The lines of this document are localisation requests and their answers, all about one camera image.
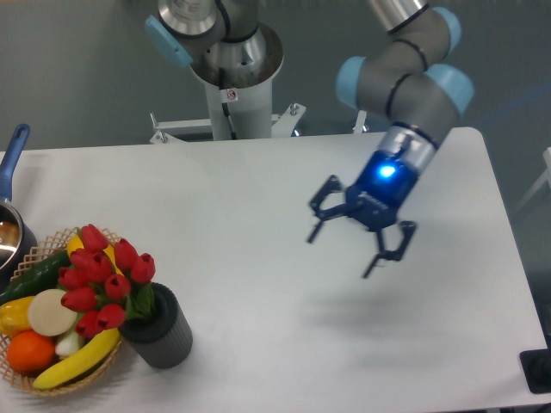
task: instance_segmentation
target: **yellow bell pepper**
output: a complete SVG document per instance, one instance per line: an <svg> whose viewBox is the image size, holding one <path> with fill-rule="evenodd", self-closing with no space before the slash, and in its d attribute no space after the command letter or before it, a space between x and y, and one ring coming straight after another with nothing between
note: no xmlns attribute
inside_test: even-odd
<svg viewBox="0 0 551 413"><path fill-rule="evenodd" d="M31 330L27 309L34 296L15 299L0 306L0 334L13 337L23 331Z"/></svg>

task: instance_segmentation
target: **pot handle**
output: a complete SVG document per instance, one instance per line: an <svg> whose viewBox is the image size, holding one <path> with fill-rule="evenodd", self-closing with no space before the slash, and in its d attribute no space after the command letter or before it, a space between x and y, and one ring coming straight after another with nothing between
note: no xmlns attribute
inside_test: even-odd
<svg viewBox="0 0 551 413"><path fill-rule="evenodd" d="M21 124L15 128L14 135L9 142L2 163L0 163L0 200L11 201L11 180L30 132L29 125Z"/></svg>

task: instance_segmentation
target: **blue light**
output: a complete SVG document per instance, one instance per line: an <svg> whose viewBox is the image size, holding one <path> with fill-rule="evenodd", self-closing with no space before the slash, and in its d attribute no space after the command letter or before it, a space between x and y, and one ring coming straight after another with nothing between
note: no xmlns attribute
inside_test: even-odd
<svg viewBox="0 0 551 413"><path fill-rule="evenodd" d="M393 166L381 166L379 168L379 175L381 175L383 178L388 178L392 176L396 172L396 168Z"/></svg>

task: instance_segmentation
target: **gray wall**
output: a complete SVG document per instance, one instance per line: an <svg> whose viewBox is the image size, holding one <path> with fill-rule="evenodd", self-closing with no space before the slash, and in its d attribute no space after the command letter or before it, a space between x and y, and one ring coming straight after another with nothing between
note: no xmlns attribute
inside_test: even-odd
<svg viewBox="0 0 551 413"><path fill-rule="evenodd" d="M305 134L346 133L356 114L337 101L334 80L353 55L387 44L364 1L264 0L261 20L282 38L285 62L274 110L307 106ZM442 0L463 40L449 63L477 95L463 126L485 136L509 211L543 172L551 146L551 1ZM149 112L161 120L207 118L200 84L165 63L145 37L156 9L146 0L27 0L0 3L0 151L15 125L33 128L28 149L144 144ZM375 131L387 122L369 117ZM511 224L538 303L551 301L551 196L537 197Z"/></svg>

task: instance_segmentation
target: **light blue joint cap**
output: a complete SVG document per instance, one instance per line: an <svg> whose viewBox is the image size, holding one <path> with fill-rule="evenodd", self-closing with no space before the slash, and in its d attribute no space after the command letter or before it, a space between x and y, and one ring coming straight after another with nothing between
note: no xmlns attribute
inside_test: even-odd
<svg viewBox="0 0 551 413"><path fill-rule="evenodd" d="M450 65L433 65L424 73L448 95L460 116L474 96L474 85L468 76Z"/></svg>
<svg viewBox="0 0 551 413"><path fill-rule="evenodd" d="M344 62L337 75L337 98L342 103L359 110L358 107L358 81L360 70L366 58L354 57Z"/></svg>
<svg viewBox="0 0 551 413"><path fill-rule="evenodd" d="M454 15L451 11L448 9L445 9L444 7L435 7L433 8L434 11L436 11L439 15L443 17L443 19L448 24L448 30L449 30L449 50L448 54L452 53L457 44L459 43L459 40L461 40L461 23L459 22L459 19L456 15Z"/></svg>
<svg viewBox="0 0 551 413"><path fill-rule="evenodd" d="M172 34L164 28L159 20L150 15L145 21L145 31L152 40L153 45L161 52L165 59L176 67L184 68L188 66L193 59L182 47L178 40L172 37Z"/></svg>

